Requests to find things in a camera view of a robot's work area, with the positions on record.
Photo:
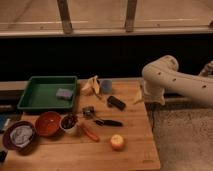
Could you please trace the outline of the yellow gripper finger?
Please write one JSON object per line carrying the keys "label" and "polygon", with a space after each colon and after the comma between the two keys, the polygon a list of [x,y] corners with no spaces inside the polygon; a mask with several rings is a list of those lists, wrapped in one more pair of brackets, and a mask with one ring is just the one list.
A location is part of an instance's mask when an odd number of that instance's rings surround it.
{"label": "yellow gripper finger", "polygon": [[134,103],[137,104],[137,103],[140,103],[143,101],[143,92],[142,92],[142,89],[139,88],[138,91],[136,92],[136,95],[134,97]]}

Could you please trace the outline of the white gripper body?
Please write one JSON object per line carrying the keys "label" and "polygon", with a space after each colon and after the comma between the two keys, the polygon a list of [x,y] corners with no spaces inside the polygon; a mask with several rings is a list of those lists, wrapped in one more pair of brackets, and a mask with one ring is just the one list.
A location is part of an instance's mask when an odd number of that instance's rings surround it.
{"label": "white gripper body", "polygon": [[164,88],[152,84],[148,81],[145,81],[143,84],[144,100],[146,102],[156,102],[161,105],[164,105],[165,104],[164,92],[165,92]]}

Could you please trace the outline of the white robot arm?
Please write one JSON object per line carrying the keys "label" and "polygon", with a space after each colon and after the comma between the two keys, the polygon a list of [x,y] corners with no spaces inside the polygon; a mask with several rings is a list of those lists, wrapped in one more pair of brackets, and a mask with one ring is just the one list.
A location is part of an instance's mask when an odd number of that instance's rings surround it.
{"label": "white robot arm", "polygon": [[213,77],[184,74],[178,69],[178,61],[171,55],[145,65],[142,69],[143,82],[139,85],[133,103],[148,101],[164,105],[164,92],[170,90],[213,108]]}

